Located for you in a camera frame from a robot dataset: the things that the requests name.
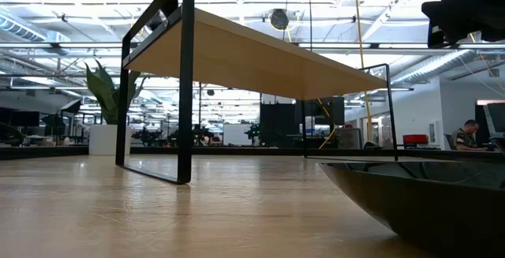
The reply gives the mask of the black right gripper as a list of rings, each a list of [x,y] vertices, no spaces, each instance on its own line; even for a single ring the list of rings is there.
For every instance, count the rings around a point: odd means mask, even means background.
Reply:
[[[428,46],[445,47],[480,32],[488,42],[505,39],[505,0],[440,0],[425,2]]]

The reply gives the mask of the black wavy-edged plate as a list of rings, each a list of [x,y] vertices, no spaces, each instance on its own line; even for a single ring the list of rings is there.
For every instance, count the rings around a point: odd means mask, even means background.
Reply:
[[[505,258],[505,164],[321,163],[356,205],[404,240],[449,258]]]

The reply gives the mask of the dark monitor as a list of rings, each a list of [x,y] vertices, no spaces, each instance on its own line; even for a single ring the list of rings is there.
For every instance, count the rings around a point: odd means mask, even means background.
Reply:
[[[486,137],[505,138],[505,103],[477,104],[475,118]]]
[[[10,125],[17,127],[37,127],[40,122],[40,112],[38,111],[12,111],[10,114]]]

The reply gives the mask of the ceiling light strip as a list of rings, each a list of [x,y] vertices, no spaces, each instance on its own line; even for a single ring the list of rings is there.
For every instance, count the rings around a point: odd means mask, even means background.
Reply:
[[[456,43],[429,47],[425,43],[296,43],[303,48],[319,49],[469,49],[469,50],[505,50],[505,43]]]

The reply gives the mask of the green potted plant leaves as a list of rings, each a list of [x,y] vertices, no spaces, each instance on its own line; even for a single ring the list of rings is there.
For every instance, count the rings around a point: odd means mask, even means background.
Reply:
[[[95,62],[98,67],[94,72],[90,70],[88,64],[85,64],[88,90],[96,97],[106,123],[108,125],[117,125],[120,89],[114,86],[112,78],[101,63],[98,60],[95,60]],[[144,79],[141,81],[140,86],[136,85],[136,81],[139,76],[140,72],[129,72],[126,110],[129,109],[130,103],[140,94],[143,88]]]

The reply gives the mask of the person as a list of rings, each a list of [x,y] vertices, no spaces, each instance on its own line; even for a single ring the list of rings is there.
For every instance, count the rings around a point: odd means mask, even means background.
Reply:
[[[478,123],[470,119],[451,134],[451,144],[458,151],[487,151],[487,148],[477,146],[474,134],[478,131]]]

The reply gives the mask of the wooden shelf riser black legs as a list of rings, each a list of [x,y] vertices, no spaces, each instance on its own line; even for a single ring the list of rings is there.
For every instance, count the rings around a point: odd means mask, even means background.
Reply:
[[[191,180],[196,81],[302,102],[391,88],[389,79],[198,9],[195,0],[153,0],[122,39],[115,151],[115,164],[121,168],[127,167],[126,115],[133,73],[179,80],[177,174],[135,169],[175,185]]]

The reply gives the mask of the red box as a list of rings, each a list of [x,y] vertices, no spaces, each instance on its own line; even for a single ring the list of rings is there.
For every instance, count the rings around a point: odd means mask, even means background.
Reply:
[[[404,145],[407,144],[428,144],[429,139],[425,134],[406,134],[402,136]]]

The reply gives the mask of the white plant pot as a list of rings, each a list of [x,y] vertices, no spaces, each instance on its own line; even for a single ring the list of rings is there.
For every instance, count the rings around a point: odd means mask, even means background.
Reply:
[[[116,125],[92,125],[89,129],[89,155],[115,155],[117,129]]]

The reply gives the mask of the white board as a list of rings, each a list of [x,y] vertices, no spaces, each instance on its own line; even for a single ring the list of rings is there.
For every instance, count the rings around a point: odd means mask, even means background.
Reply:
[[[223,144],[225,146],[250,145],[252,140],[249,139],[247,134],[250,128],[251,124],[224,124]]]

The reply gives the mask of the black robot with green lights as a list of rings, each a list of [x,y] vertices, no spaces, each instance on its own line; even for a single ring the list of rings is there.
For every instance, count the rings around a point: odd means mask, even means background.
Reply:
[[[260,125],[252,123],[249,130],[245,132],[248,138],[251,140],[252,145],[257,145],[260,140]]]

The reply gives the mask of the black partition panels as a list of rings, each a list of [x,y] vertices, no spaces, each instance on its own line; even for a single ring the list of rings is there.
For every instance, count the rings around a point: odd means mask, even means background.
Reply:
[[[336,147],[345,123],[345,100],[333,96],[260,105],[260,142],[275,148]]]

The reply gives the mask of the silver corrugated duct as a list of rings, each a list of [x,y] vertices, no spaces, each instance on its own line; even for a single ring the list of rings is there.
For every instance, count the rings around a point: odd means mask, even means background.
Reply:
[[[391,78],[391,84],[424,81],[463,63],[471,62],[476,56],[475,50],[455,50],[449,54],[433,56],[396,74]]]

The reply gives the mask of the black aluminium table frame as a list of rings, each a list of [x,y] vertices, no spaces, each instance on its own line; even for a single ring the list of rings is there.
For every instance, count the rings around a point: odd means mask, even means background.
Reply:
[[[309,157],[414,157],[424,159],[442,159],[454,161],[484,161],[492,163],[505,163],[505,155],[497,151],[441,151],[432,149],[406,149],[406,150],[358,150],[358,149],[308,149],[300,148],[213,148],[194,147],[194,155],[269,155],[269,156],[299,156]],[[0,147],[0,160],[8,159],[34,159],[44,157],[60,157],[73,155],[87,155],[86,146],[68,147]]]

